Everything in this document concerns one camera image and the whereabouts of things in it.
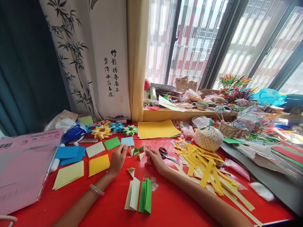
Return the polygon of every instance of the curtain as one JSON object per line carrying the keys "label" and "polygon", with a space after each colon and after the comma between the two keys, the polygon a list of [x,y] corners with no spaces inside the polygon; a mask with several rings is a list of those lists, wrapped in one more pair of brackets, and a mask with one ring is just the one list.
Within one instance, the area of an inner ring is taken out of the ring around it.
{"label": "curtain", "polygon": [[43,131],[70,107],[39,2],[0,0],[0,34],[0,130]]}
{"label": "curtain", "polygon": [[40,0],[73,112],[130,119],[126,0]]}
{"label": "curtain", "polygon": [[128,80],[133,121],[143,121],[148,16],[148,0],[127,1]]}

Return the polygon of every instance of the bracelet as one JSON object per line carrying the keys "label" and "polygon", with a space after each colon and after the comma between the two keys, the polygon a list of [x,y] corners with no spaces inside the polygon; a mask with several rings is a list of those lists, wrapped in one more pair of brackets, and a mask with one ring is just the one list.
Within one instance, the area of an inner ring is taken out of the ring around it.
{"label": "bracelet", "polygon": [[93,184],[89,185],[91,190],[93,190],[94,192],[96,192],[98,195],[104,195],[104,192],[102,192],[101,190],[97,189],[97,187]]}

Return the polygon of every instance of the bamboo print curtain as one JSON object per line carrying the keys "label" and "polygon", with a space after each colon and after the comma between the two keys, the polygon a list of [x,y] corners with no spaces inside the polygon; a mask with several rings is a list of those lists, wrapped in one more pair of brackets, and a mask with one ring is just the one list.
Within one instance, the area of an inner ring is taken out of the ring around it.
{"label": "bamboo print curtain", "polygon": [[125,0],[40,0],[72,111],[130,119]]}

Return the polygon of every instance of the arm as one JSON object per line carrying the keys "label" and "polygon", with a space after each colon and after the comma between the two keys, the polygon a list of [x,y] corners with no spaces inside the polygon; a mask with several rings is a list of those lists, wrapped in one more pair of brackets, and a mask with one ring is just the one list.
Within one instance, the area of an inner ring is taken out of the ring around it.
{"label": "arm", "polygon": [[177,185],[192,197],[205,211],[207,211],[222,226],[253,226],[252,223],[238,210],[215,196],[207,189],[169,169],[160,153],[156,150],[146,151],[148,159],[152,159],[160,175]]}
{"label": "arm", "polygon": [[[127,144],[121,144],[119,148],[111,154],[110,167],[107,173],[95,184],[97,189],[104,191],[112,180],[119,174],[126,157]],[[65,212],[53,225],[53,227],[76,227],[82,218],[99,198],[99,195],[89,189],[75,204]]]}

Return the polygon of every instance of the window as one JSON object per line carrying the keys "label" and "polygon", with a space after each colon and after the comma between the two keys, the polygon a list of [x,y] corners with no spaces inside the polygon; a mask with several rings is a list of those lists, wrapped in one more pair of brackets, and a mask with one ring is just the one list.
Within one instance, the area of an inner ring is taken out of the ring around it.
{"label": "window", "polygon": [[[195,81],[202,77],[228,4],[228,0],[179,0],[176,15],[177,2],[150,0],[145,78],[152,83],[164,84],[167,76],[168,85],[185,75]],[[174,25],[179,38],[171,43]]]}
{"label": "window", "polygon": [[252,78],[247,88],[303,93],[301,48],[301,1],[150,0],[146,78],[152,83],[174,85],[188,76],[201,81],[198,89],[220,89],[219,78],[232,74]]}
{"label": "window", "polygon": [[301,94],[303,95],[303,62],[291,74],[286,83],[279,90],[285,94]]}
{"label": "window", "polygon": [[280,0],[249,1],[232,37],[213,89],[219,89],[219,78],[226,74],[249,76],[287,5],[288,3]]}

